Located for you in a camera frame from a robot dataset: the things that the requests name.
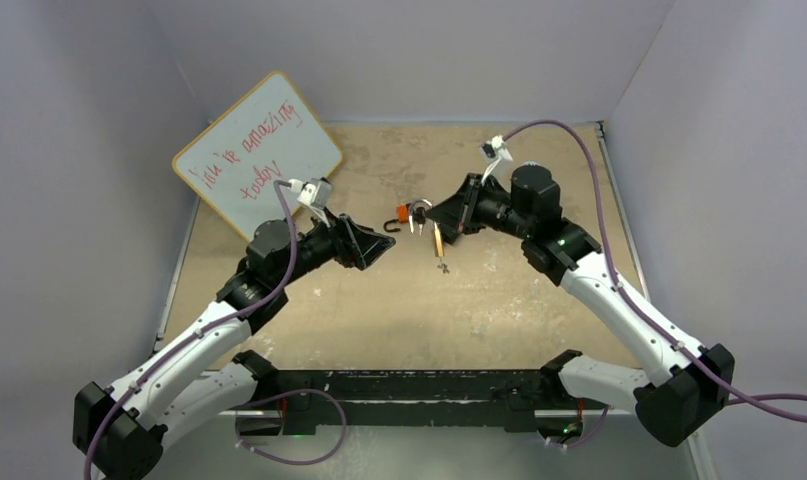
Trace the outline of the brass padlock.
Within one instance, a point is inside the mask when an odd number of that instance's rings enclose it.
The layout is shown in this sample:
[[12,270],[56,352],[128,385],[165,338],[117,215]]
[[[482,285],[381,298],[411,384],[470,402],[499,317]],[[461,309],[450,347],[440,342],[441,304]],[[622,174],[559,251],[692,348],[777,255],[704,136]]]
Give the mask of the brass padlock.
[[[414,219],[414,215],[418,212],[425,216],[425,212],[433,207],[433,204],[427,199],[416,199],[413,200],[408,204],[407,211],[408,211],[408,223],[410,226],[410,232],[414,232],[414,227],[416,221]],[[444,248],[443,248],[443,239],[439,229],[439,225],[434,220],[431,220],[432,223],[432,238],[435,247],[435,254],[436,257],[442,261],[444,258]]]

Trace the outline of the black-headed keys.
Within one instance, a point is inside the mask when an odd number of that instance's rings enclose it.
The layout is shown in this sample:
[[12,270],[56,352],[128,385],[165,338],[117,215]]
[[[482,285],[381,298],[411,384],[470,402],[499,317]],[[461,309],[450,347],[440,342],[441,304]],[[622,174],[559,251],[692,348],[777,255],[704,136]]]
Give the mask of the black-headed keys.
[[423,234],[424,224],[426,218],[424,216],[425,208],[422,206],[410,206],[408,209],[408,223],[411,233],[417,233],[419,236]]

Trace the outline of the small silver keys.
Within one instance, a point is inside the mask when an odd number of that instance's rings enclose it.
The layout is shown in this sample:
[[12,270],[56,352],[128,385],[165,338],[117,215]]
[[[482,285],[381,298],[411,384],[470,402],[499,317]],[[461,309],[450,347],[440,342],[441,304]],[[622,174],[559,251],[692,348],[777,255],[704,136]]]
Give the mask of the small silver keys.
[[445,258],[443,256],[438,256],[437,260],[438,260],[437,268],[441,270],[444,274],[449,274],[450,270],[449,266],[445,262]]

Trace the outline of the orange padlock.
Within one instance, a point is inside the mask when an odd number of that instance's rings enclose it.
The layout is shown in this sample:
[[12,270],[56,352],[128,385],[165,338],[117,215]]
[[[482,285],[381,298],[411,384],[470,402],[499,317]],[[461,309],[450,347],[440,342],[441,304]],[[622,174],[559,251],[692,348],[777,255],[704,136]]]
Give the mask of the orange padlock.
[[409,223],[409,205],[399,205],[395,209],[395,216],[383,223],[383,230],[386,233],[400,232],[403,225]]

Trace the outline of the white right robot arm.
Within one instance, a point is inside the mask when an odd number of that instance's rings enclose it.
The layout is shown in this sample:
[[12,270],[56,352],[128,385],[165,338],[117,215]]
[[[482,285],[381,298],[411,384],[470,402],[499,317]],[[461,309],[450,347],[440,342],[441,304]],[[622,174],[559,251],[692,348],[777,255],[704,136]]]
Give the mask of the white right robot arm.
[[639,363],[633,369],[582,353],[561,355],[540,381],[548,404],[563,407],[585,398],[631,412],[668,447],[683,443],[727,405],[728,391],[712,378],[731,381],[732,353],[681,330],[611,269],[600,244],[564,217],[560,186],[547,168],[516,168],[508,189],[491,176],[470,174],[425,215],[463,235],[490,228],[520,239],[532,268],[584,304]]

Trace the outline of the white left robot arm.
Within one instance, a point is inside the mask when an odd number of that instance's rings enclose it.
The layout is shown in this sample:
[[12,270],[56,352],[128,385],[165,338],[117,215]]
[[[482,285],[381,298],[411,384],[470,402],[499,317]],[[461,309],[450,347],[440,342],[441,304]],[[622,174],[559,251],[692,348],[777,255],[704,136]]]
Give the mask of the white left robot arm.
[[276,399],[272,366],[247,351],[210,378],[215,360],[248,340],[284,308],[285,287],[328,261],[365,270],[394,238],[348,215],[314,221],[305,234],[290,219],[259,225],[239,268],[204,312],[141,366],[107,387],[87,384],[74,400],[74,445],[84,475],[142,479],[181,437],[220,412]]

